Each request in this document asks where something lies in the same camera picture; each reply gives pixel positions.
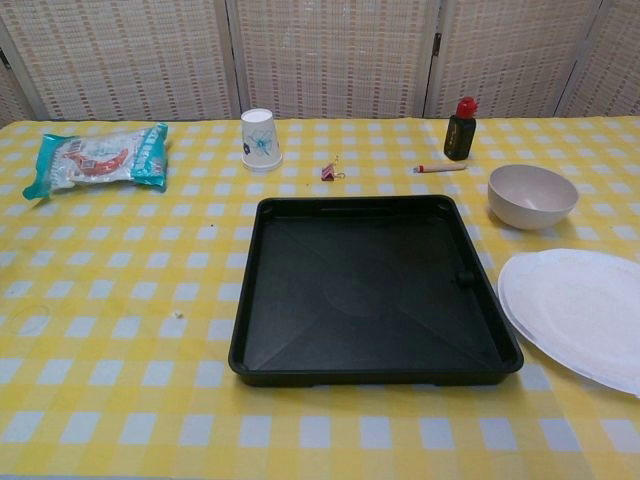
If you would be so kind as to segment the white paper plate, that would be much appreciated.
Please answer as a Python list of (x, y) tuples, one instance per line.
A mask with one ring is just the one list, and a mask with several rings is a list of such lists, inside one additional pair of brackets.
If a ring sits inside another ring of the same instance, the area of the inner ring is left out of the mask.
[(497, 283), (511, 324), (556, 362), (640, 397), (640, 264), (578, 249), (513, 256)]

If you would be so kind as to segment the beige round bowl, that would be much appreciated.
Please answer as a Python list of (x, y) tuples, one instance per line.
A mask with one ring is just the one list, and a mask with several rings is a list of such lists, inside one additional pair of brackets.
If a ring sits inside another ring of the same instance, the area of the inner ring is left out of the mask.
[(565, 177), (523, 164), (496, 168), (489, 176), (490, 210), (503, 223), (520, 230), (556, 225), (575, 208), (579, 193)]

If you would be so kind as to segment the woven folding screen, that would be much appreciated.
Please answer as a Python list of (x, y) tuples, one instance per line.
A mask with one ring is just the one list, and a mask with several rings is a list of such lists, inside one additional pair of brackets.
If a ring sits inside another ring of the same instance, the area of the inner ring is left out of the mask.
[(0, 0), (18, 120), (640, 116), (640, 0)]

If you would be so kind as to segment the white red-tipped pen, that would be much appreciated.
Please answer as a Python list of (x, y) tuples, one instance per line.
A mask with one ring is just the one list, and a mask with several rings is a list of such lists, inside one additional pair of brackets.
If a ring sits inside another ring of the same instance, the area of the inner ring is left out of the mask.
[(413, 168), (413, 172), (417, 174), (426, 174), (426, 173), (444, 173), (444, 172), (453, 172), (453, 171), (461, 171), (467, 168), (466, 164), (449, 162), (449, 163), (439, 163), (434, 165), (417, 165)]

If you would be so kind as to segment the black square plastic tray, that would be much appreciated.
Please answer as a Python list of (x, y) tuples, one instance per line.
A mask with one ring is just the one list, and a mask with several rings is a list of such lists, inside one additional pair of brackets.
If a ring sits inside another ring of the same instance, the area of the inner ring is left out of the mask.
[(495, 385), (524, 359), (444, 195), (268, 198), (228, 363), (249, 385)]

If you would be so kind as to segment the thin rubber band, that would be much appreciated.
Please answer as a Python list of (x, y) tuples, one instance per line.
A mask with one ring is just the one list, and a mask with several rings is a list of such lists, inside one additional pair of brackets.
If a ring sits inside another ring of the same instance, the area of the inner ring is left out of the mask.
[(2, 332), (9, 336), (37, 337), (46, 328), (50, 316), (50, 309), (46, 305), (28, 306), (7, 320)]

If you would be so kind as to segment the pink striped binder clip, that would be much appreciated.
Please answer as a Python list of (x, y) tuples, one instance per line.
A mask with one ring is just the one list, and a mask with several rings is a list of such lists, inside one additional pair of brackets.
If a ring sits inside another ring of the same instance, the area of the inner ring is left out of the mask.
[(335, 156), (334, 160), (331, 163), (321, 169), (320, 178), (322, 181), (333, 182), (335, 180), (342, 180), (346, 177), (346, 174), (344, 172), (338, 172), (336, 170), (338, 160), (338, 156)]

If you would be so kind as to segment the black bottle with red cap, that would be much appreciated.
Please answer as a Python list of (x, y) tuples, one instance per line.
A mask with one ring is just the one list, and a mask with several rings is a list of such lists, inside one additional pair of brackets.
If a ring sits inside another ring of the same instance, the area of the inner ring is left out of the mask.
[(476, 130), (475, 114), (478, 104), (473, 97), (463, 97), (456, 111), (449, 118), (443, 151), (453, 161), (466, 160), (469, 156)]

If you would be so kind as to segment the teal snack package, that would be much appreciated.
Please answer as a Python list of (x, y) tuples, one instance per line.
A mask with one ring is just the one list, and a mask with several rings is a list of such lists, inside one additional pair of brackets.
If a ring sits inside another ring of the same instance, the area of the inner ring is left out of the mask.
[(107, 135), (46, 134), (37, 155), (36, 175), (23, 190), (27, 200), (47, 198), (85, 185), (127, 182), (165, 191), (168, 125)]

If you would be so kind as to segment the yellow white checkered tablecloth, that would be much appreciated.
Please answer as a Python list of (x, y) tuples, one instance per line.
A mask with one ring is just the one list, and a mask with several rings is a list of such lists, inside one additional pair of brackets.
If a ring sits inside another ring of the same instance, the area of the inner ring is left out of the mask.
[[(512, 255), (582, 248), (640, 262), (640, 117), (493, 119), (467, 168), (443, 120), (281, 120), (282, 166), (241, 164), (236, 121), (174, 123), (165, 192), (107, 185), (28, 201), (42, 137), (128, 123), (0, 128), (0, 478), (640, 480), (640, 399), (531, 346), (494, 387), (252, 388), (227, 363), (257, 203), (438, 193), (490, 276)], [(338, 156), (342, 180), (321, 169)], [(539, 230), (490, 210), (498, 167), (551, 170), (575, 208)], [(40, 336), (5, 335), (46, 305)]]

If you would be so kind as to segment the white paper cup blue flower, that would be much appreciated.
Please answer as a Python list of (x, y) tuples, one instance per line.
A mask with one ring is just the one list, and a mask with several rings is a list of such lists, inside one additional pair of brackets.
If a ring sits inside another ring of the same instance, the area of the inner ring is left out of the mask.
[(273, 113), (263, 108), (247, 110), (241, 115), (242, 162), (254, 172), (278, 168), (282, 154)]

